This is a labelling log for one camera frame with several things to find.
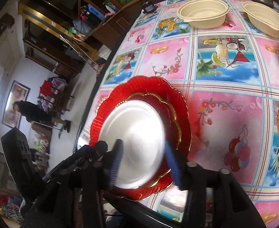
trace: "framed picture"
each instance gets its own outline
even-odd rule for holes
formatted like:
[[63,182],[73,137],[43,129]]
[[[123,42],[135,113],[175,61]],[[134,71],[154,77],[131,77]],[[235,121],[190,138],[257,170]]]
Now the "framed picture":
[[19,128],[21,114],[13,110],[13,104],[16,101],[26,101],[30,88],[22,85],[21,83],[14,81],[12,87],[10,88],[10,93],[8,95],[6,106],[3,113],[2,124],[14,128]]

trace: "tabletop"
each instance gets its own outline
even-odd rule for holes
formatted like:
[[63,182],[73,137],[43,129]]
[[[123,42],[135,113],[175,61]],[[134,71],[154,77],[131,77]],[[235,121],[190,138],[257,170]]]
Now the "tabletop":
[[[191,27],[177,17],[189,0],[167,0],[141,14],[116,52],[79,140],[90,140],[98,105],[111,90],[137,75],[161,76],[184,96],[193,141],[188,160],[210,170],[228,168],[268,228],[279,224],[279,40],[255,28],[241,5],[229,6],[213,29]],[[279,12],[279,5],[274,3]],[[206,227],[212,214],[207,190]],[[187,192],[172,185],[141,202],[177,221]]]

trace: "tablecloth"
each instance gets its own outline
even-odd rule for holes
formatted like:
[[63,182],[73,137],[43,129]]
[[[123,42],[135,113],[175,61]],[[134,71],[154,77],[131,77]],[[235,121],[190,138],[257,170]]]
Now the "tablecloth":
[[[96,108],[114,87],[137,75],[161,76],[188,105],[194,134],[188,159],[206,169],[231,170],[267,227],[276,227],[279,40],[250,23],[241,8],[249,0],[222,0],[229,6],[226,20],[207,30],[177,17],[188,1],[160,2],[155,13],[135,21],[107,69],[79,142],[88,143]],[[142,203],[179,220],[185,197],[172,186]]]

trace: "white plate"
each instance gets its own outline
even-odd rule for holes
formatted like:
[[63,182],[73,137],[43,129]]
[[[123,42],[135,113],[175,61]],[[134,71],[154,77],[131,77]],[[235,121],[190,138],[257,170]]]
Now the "white plate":
[[165,129],[157,111],[146,102],[130,100],[115,108],[105,120],[99,140],[112,150],[122,139],[123,156],[115,186],[136,188],[149,181],[164,154]]

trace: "clothes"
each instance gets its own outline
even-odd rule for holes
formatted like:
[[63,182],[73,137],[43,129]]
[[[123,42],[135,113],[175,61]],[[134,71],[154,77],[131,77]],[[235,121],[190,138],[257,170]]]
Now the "clothes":
[[53,102],[55,101],[54,98],[52,98],[51,96],[40,96],[40,98],[42,99],[42,109],[45,112],[47,112],[49,108],[53,108]]
[[20,197],[10,197],[8,203],[15,204],[19,208],[21,207],[22,200]]
[[19,112],[26,117],[28,122],[51,122],[52,116],[39,108],[38,105],[28,101],[20,101]]
[[64,87],[67,85],[67,82],[60,78],[53,78],[51,82],[52,86],[58,90],[64,90]]
[[5,203],[2,207],[3,216],[8,218],[9,220],[15,221],[18,224],[21,224],[23,221],[23,217],[19,212],[19,208],[16,207],[14,204]]
[[7,201],[8,201],[8,196],[7,195],[0,195],[0,206],[2,206]]
[[51,88],[52,88],[52,82],[44,81],[44,83],[40,87],[40,93],[42,93],[44,96],[49,96],[52,93]]

